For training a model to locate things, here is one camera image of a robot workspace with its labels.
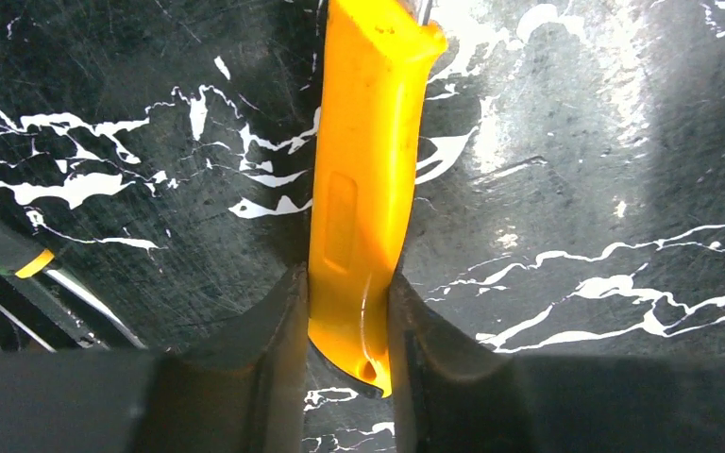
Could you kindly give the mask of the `orange handled hammer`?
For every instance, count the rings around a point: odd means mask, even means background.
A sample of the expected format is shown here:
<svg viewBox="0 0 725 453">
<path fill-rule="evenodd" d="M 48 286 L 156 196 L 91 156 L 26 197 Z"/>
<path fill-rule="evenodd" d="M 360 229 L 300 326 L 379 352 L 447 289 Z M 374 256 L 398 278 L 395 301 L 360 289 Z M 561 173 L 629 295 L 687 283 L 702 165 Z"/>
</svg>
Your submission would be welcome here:
<svg viewBox="0 0 725 453">
<path fill-rule="evenodd" d="M 332 1 L 309 245 L 309 337 L 391 394 L 388 291 L 411 216 L 426 84 L 447 50 L 428 1 Z"/>
</svg>

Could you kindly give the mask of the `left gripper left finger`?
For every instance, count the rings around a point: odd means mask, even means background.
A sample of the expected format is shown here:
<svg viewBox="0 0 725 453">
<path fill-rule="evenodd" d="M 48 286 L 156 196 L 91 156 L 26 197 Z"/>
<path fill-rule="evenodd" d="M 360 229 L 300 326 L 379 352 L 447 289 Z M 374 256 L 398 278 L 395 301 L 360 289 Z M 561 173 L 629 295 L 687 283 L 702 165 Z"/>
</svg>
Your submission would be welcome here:
<svg viewBox="0 0 725 453">
<path fill-rule="evenodd" d="M 180 354 L 0 354 L 0 452 L 296 452 L 307 324 L 297 265 Z"/>
</svg>

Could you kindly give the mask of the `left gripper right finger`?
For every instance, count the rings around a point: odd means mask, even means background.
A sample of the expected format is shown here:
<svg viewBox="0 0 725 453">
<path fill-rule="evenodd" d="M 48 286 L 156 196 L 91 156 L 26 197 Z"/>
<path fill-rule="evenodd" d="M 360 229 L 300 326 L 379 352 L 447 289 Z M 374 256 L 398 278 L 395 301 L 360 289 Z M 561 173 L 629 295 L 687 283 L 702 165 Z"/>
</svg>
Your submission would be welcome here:
<svg viewBox="0 0 725 453">
<path fill-rule="evenodd" d="M 497 354 L 389 290 L 400 452 L 725 452 L 725 360 Z"/>
</svg>

